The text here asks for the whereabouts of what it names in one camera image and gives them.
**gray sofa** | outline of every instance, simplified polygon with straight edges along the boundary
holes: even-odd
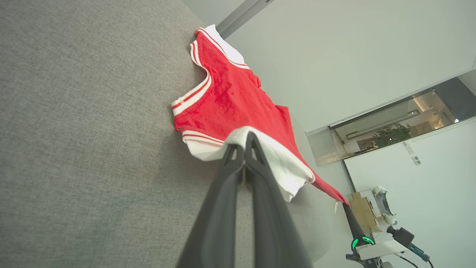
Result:
[[[205,25],[178,0],[2,1],[0,19],[0,267],[173,267],[217,171],[170,107],[204,78],[188,44]],[[238,199],[237,267],[252,267]],[[305,186],[288,206],[313,261],[333,202]]]

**red stripe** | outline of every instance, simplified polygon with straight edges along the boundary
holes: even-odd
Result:
[[[195,59],[195,62],[197,62],[197,59],[195,57],[195,44],[192,43],[192,47],[193,47],[193,58]],[[172,106],[172,109],[175,109],[177,107],[179,107],[180,105],[182,105],[182,102],[186,102],[188,101],[191,97],[195,96],[198,92],[200,92],[207,84],[208,84],[208,81],[210,80],[210,76],[208,75],[207,76],[207,81],[205,82],[205,84],[203,84],[203,86],[201,86],[198,90],[196,90],[194,93],[190,94],[187,98],[183,99],[181,102],[179,102],[178,104]]]
[[[195,57],[195,42],[192,42],[192,49],[193,49],[193,59],[198,64],[197,58]]]
[[[209,33],[207,33],[207,31],[206,31],[204,28],[199,28],[198,30],[199,30],[199,31],[203,31],[204,33],[206,33],[207,36],[210,37],[210,39],[212,39],[212,40],[221,48],[221,50],[223,51],[223,54],[226,56],[226,58],[227,58],[230,62],[232,62],[232,63],[234,63],[234,64],[237,64],[237,65],[241,65],[241,66],[248,66],[248,65],[246,65],[246,64],[236,63],[236,62],[233,62],[232,60],[230,60],[230,59],[228,58],[227,54],[225,53],[225,50],[220,46],[220,44],[219,44],[217,41],[215,41],[215,39],[213,39],[213,37],[211,37],[211,35],[209,35]]]
[[[182,137],[185,137],[185,136],[200,137],[200,138],[209,139],[209,140],[214,141],[214,142],[217,142],[217,143],[223,143],[223,142],[221,142],[221,141],[216,141],[216,140],[214,140],[214,139],[212,139],[212,138],[208,138],[208,137],[200,136],[200,135],[194,135],[194,134],[184,134],[184,135],[182,135]]]

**cardboard box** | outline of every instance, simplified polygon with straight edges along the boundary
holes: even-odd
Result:
[[[382,213],[380,212],[380,208],[378,207],[377,200],[375,199],[374,192],[372,192],[372,190],[369,189],[365,191],[352,193],[353,199],[359,199],[364,197],[367,197],[368,202],[370,203],[370,208],[372,209],[375,217],[377,218],[377,222],[383,221],[384,218],[382,217]]]
[[[382,231],[378,225],[377,218],[370,208],[370,203],[368,202],[367,197],[356,198],[350,200],[349,203],[357,222],[366,235]]]

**potted plant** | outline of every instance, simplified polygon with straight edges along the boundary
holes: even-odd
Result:
[[[374,135],[373,141],[379,148],[402,142],[413,136],[410,125],[407,124],[404,127],[400,123],[395,124],[395,128],[388,126],[384,130],[377,131],[377,133],[377,135]]]

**green light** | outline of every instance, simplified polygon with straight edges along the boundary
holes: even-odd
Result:
[[[370,238],[368,238],[368,237],[363,237],[362,239],[363,239],[364,241],[366,241],[366,242],[372,244],[372,245],[375,244],[375,243],[374,243]]]
[[[358,238],[354,239],[354,241],[352,241],[352,248],[355,248],[357,246],[357,242],[358,242]]]

